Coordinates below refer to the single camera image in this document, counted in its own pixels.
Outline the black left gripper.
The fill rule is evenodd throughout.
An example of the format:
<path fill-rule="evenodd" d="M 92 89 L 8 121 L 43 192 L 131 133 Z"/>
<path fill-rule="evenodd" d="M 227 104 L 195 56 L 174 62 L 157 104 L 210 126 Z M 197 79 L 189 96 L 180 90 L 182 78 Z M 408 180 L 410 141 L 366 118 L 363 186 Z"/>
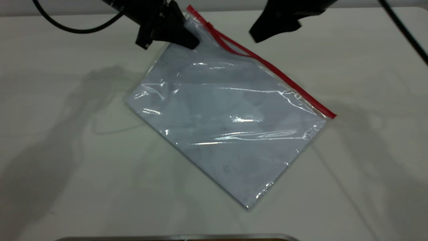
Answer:
<path fill-rule="evenodd" d="M 174 0 L 122 0 L 125 16 L 139 25 L 135 43 L 147 50 L 153 41 L 194 50 L 199 39 L 185 27 L 186 18 Z"/>

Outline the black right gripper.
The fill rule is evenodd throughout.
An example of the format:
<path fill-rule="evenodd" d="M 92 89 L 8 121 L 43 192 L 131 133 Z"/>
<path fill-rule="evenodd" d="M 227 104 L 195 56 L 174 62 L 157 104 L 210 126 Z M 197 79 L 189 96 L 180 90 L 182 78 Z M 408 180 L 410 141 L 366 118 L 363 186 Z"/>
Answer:
<path fill-rule="evenodd" d="M 253 24 L 249 33 L 260 43 L 284 32 L 294 32 L 301 27 L 299 20 L 318 16 L 335 4 L 336 0 L 268 0 L 264 13 Z"/>

